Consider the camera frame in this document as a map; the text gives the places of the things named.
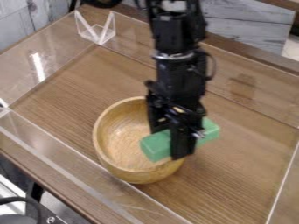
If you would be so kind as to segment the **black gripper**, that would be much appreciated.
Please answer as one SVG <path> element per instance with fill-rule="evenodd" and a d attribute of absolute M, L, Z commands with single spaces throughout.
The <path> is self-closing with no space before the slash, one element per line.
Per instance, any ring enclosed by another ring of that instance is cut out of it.
<path fill-rule="evenodd" d="M 205 95 L 207 82 L 215 76 L 215 72 L 208 74 L 208 57 L 204 51 L 193 51 L 187 55 L 156 54 L 156 80 L 144 83 L 148 89 L 145 104 L 151 133 L 168 129 L 169 123 L 173 160 L 195 152 L 197 138 L 203 136 L 205 108 L 201 97 Z"/>

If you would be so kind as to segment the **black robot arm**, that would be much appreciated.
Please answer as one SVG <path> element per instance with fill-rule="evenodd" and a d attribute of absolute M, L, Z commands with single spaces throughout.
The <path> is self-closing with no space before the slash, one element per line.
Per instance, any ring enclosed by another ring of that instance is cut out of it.
<path fill-rule="evenodd" d="M 200 48 L 207 22 L 199 0 L 144 0 L 135 6 L 147 11 L 156 68 L 156 78 L 144 82 L 151 134 L 141 147 L 177 160 L 204 137 L 201 97 L 212 79 L 209 54 Z"/>

